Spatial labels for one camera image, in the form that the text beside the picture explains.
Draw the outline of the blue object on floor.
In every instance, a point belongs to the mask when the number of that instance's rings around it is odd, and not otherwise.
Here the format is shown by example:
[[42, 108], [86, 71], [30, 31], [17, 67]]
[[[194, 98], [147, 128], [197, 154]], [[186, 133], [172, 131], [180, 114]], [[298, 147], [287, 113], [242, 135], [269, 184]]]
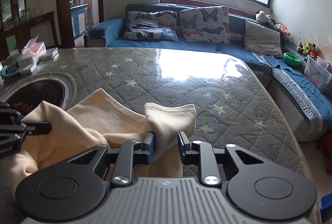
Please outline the blue object on floor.
[[322, 223], [332, 218], [332, 193], [321, 198], [320, 214]]

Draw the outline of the blue white cabinet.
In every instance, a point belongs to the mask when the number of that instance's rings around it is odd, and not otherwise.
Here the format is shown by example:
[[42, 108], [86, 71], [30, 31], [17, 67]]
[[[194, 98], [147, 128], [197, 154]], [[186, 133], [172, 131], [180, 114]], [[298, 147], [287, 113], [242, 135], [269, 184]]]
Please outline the blue white cabinet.
[[87, 10], [87, 3], [83, 5], [73, 6], [70, 8], [71, 25], [74, 37], [83, 34], [88, 29]]

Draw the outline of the grey cushion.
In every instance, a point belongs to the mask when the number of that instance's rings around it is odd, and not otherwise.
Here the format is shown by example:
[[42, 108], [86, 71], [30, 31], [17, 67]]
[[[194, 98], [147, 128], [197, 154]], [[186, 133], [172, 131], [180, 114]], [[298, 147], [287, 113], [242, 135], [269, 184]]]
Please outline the grey cushion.
[[245, 49], [282, 58], [280, 33], [257, 23], [245, 22]]

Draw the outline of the right butterfly pillow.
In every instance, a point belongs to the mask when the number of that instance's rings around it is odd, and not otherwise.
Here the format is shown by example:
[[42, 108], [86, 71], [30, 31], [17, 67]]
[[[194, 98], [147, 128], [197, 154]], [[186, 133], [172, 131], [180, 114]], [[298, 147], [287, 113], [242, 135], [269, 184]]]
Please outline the right butterfly pillow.
[[228, 7], [198, 7], [179, 12], [183, 36], [188, 42], [230, 44]]

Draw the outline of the butterfly pillow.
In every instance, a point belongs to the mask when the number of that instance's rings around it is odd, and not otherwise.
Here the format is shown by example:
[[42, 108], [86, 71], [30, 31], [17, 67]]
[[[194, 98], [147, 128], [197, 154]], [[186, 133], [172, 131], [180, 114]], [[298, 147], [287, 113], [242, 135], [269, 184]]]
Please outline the butterfly pillow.
[[175, 11], [128, 11], [123, 38], [136, 41], [177, 42]]
[[230, 44], [228, 7], [198, 7], [179, 12], [183, 36], [188, 42]]

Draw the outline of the pink tissue box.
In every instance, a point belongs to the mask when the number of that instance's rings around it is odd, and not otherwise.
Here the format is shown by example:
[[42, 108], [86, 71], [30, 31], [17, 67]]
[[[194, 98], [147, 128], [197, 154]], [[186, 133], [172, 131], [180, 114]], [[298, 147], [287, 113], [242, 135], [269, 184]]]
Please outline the pink tissue box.
[[28, 41], [21, 53], [30, 53], [34, 57], [40, 57], [46, 53], [46, 46], [43, 41], [38, 41], [38, 36], [36, 36]]

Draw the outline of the cream sweatshirt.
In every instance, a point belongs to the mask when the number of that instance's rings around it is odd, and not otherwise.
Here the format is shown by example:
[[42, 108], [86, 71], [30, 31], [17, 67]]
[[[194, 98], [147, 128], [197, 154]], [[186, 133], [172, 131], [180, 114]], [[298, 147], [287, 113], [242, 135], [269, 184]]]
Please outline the cream sweatshirt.
[[196, 126], [192, 104], [164, 107], [144, 104], [144, 114], [136, 113], [113, 99], [102, 88], [68, 111], [42, 101], [24, 121], [46, 121], [49, 134], [29, 136], [19, 153], [1, 160], [7, 186], [14, 193], [26, 177], [95, 145], [118, 148], [127, 141], [143, 141], [149, 131], [155, 133], [153, 162], [139, 165], [139, 177], [181, 177], [182, 164], [177, 149], [177, 134], [191, 137]]

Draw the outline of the left butterfly pillow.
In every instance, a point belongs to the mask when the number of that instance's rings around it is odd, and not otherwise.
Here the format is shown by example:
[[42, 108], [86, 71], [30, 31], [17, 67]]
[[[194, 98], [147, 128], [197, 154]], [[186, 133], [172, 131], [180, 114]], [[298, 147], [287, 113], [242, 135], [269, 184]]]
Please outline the left butterfly pillow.
[[136, 41], [177, 42], [175, 11], [128, 11], [123, 38]]

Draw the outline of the green booklet on table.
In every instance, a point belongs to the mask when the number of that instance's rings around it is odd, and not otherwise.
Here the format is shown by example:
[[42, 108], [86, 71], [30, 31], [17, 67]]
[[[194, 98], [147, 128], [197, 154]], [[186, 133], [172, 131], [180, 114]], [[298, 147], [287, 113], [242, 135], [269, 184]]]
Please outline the green booklet on table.
[[39, 61], [54, 59], [58, 54], [59, 54], [59, 51], [58, 51], [57, 47], [47, 49], [44, 54], [40, 55]]

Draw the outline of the colourful plush toys pile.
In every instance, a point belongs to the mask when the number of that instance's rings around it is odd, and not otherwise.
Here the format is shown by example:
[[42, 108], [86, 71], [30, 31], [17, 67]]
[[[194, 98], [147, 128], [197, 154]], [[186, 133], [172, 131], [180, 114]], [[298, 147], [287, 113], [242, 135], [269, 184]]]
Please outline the colourful plush toys pile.
[[297, 52], [301, 53], [302, 55], [309, 56], [313, 59], [318, 58], [319, 47], [318, 45], [312, 42], [302, 43], [301, 41], [298, 42]]

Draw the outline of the black round induction cooktop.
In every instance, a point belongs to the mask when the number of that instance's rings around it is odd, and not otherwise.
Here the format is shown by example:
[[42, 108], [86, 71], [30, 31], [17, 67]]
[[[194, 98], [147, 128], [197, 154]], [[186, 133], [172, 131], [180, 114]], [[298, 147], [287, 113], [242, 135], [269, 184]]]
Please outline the black round induction cooktop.
[[11, 92], [5, 99], [12, 109], [22, 115], [33, 111], [42, 101], [63, 107], [66, 97], [65, 86], [57, 80], [38, 80]]

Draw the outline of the green bowl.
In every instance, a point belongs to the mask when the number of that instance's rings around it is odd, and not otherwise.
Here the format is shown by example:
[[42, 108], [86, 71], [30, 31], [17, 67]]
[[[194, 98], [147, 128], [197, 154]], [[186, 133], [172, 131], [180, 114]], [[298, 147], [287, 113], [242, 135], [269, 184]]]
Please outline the green bowl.
[[302, 64], [302, 61], [298, 57], [292, 55], [291, 53], [287, 52], [283, 53], [283, 58], [288, 65], [293, 67], [299, 67]]

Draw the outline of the dark wooden shelf unit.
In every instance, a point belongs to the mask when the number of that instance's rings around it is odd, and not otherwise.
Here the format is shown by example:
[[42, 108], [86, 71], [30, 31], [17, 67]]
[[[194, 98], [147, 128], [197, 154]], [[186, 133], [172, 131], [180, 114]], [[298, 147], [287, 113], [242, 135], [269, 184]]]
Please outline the dark wooden shelf unit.
[[61, 45], [56, 0], [1, 0], [1, 59], [32, 37]]

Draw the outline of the clear plastic storage box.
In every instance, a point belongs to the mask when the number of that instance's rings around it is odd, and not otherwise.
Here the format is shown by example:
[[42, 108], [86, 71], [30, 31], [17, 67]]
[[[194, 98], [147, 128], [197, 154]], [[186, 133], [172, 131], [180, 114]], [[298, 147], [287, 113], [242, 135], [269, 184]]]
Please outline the clear plastic storage box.
[[331, 95], [332, 73], [330, 63], [321, 57], [314, 60], [308, 56], [304, 75], [320, 92]]

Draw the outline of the white box on table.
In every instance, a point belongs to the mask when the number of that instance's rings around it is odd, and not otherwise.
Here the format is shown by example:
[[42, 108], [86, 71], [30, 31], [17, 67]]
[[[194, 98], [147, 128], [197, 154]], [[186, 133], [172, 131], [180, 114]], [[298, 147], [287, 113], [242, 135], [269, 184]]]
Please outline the white box on table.
[[16, 63], [18, 65], [18, 72], [21, 75], [31, 74], [37, 68], [37, 63], [31, 53], [20, 55], [16, 59]]

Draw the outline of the panda plush toy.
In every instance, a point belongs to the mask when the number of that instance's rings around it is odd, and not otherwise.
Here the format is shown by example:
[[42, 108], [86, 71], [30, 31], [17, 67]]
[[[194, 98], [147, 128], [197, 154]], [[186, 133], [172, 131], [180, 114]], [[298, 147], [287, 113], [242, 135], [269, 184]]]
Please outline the panda plush toy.
[[264, 11], [259, 10], [256, 14], [255, 14], [255, 18], [257, 22], [260, 22], [262, 24], [266, 24], [269, 26], [275, 26], [275, 21], [272, 18], [271, 15], [269, 14], [265, 14]]

